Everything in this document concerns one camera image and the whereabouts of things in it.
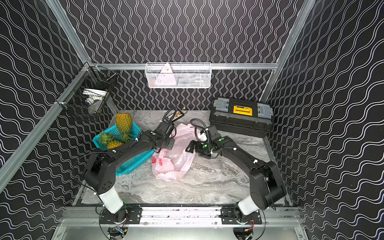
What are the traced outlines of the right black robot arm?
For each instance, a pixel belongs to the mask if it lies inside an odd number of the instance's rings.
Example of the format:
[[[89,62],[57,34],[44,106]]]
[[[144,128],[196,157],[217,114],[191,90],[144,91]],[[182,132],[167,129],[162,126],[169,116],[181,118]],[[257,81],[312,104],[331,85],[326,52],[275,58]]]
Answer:
[[[279,168],[273,161],[260,160],[242,149],[230,137],[221,136],[215,126],[194,127],[197,138],[191,141],[186,151],[214,159],[213,154],[226,158],[247,174],[249,195],[234,206],[235,219],[243,223],[259,210],[265,210],[287,194]]]

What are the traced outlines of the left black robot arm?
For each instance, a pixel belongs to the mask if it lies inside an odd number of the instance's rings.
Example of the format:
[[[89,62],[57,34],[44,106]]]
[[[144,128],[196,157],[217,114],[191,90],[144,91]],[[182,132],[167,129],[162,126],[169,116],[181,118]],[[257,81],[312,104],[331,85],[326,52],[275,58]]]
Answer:
[[[138,137],[127,144],[100,153],[91,153],[86,164],[84,180],[100,197],[114,223],[124,223],[128,217],[126,207],[115,188],[116,170],[125,162],[150,151],[173,148],[175,127],[163,120],[151,131],[140,131]]]

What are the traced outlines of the small orange pineapple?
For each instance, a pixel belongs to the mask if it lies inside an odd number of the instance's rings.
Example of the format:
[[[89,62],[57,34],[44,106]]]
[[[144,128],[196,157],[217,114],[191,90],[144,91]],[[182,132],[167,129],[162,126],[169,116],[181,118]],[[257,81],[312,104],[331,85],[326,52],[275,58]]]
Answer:
[[[123,145],[123,143],[118,141],[114,135],[105,132],[100,133],[99,143],[100,146],[107,149],[113,149]]]

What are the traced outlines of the large yellow-green pineapple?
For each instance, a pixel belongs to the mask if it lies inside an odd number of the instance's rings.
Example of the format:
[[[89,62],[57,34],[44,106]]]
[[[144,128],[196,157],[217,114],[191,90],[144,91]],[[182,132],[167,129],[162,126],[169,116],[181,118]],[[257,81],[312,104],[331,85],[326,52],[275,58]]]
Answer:
[[[132,116],[129,113],[118,113],[116,115],[116,127],[118,128],[124,143],[132,140],[130,131],[133,127]]]

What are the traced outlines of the pink strawberry plastic bag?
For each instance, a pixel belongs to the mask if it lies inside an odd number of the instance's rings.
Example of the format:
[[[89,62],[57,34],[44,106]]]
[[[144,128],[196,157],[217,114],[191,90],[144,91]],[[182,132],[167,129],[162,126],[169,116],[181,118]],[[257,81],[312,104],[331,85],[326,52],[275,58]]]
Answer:
[[[195,128],[191,125],[179,124],[171,150],[162,149],[152,156],[152,171],[156,179],[166,182],[181,180],[190,169],[195,153],[186,152],[191,141],[195,141]]]

